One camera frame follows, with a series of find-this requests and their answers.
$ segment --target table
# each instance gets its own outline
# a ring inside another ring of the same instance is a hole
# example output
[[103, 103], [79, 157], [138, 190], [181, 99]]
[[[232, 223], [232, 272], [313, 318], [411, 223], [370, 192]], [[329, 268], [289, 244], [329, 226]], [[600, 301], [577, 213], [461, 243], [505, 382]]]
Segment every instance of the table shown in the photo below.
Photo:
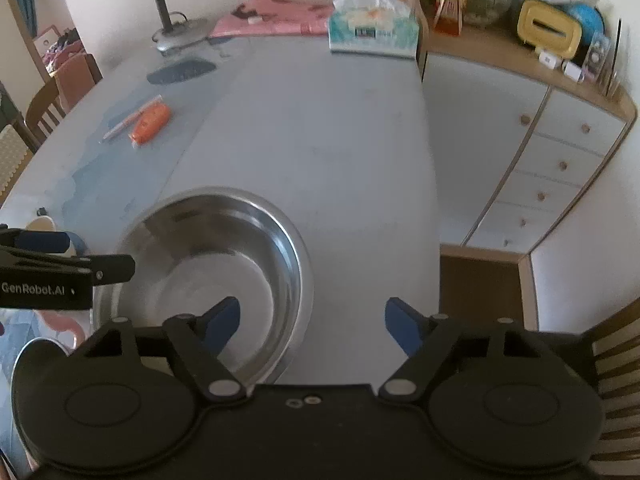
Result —
[[[305, 340], [279, 382], [377, 388], [405, 359], [384, 327], [386, 300], [438, 310], [436, 186], [415, 62], [332, 55], [326, 38], [237, 38], [179, 57], [189, 56], [218, 69], [153, 87], [146, 74], [175, 59], [146, 49], [108, 75], [40, 148], [0, 222], [24, 226], [44, 206], [106, 253], [176, 193], [263, 196], [299, 229], [315, 278]], [[98, 143], [158, 93], [175, 115], [152, 143]]]

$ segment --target wooden countertop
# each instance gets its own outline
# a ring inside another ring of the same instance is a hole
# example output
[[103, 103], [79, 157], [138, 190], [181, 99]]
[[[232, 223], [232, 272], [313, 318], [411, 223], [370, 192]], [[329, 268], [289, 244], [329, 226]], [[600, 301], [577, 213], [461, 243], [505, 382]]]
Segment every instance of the wooden countertop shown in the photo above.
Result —
[[636, 120], [636, 106], [625, 89], [618, 91], [616, 99], [610, 101], [600, 93], [596, 85], [589, 82], [574, 83], [559, 70], [551, 70], [542, 65], [530, 48], [519, 44], [505, 30], [482, 30], [466, 26], [462, 35], [456, 38], [439, 34], [431, 27], [426, 43], [429, 53], [461, 57], [509, 70], [588, 101], [625, 123]]

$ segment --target lamp base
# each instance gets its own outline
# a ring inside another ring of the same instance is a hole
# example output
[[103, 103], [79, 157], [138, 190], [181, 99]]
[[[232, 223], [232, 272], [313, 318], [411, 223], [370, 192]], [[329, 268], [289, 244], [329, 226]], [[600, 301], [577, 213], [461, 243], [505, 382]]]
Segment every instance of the lamp base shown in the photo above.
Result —
[[203, 18], [175, 23], [174, 30], [169, 33], [164, 30], [156, 32], [154, 36], [156, 48], [163, 55], [170, 54], [174, 50], [205, 40], [211, 32], [211, 28], [209, 21]]

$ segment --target desk lamp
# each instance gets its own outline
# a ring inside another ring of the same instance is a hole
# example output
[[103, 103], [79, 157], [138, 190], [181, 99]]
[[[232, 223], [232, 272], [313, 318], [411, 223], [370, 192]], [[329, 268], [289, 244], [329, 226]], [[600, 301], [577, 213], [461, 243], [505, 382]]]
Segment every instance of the desk lamp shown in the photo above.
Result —
[[[156, 6], [158, 6], [162, 28], [153, 35], [153, 40], [162, 54], [198, 43], [210, 33], [211, 29], [207, 20], [203, 18], [188, 20], [182, 12], [169, 12], [166, 0], [156, 0]], [[180, 14], [184, 21], [172, 23], [172, 14]]]

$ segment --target metal bowl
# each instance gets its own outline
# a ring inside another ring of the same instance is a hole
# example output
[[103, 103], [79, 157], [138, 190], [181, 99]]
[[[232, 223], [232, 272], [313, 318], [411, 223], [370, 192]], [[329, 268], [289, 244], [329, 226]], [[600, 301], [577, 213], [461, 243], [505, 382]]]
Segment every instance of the metal bowl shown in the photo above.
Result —
[[300, 234], [271, 203], [235, 189], [192, 190], [144, 213], [118, 252], [133, 256], [136, 274], [98, 288], [94, 328], [116, 316], [160, 326], [235, 296], [240, 327], [222, 364], [246, 386], [273, 382], [289, 365], [311, 315], [313, 276]]
[[27, 448], [21, 423], [23, 414], [30, 408], [27, 400], [46, 371], [59, 359], [68, 357], [69, 354], [70, 351], [58, 341], [37, 337], [22, 347], [14, 363], [11, 374], [11, 410], [15, 429], [32, 471], [38, 468], [38, 464]]

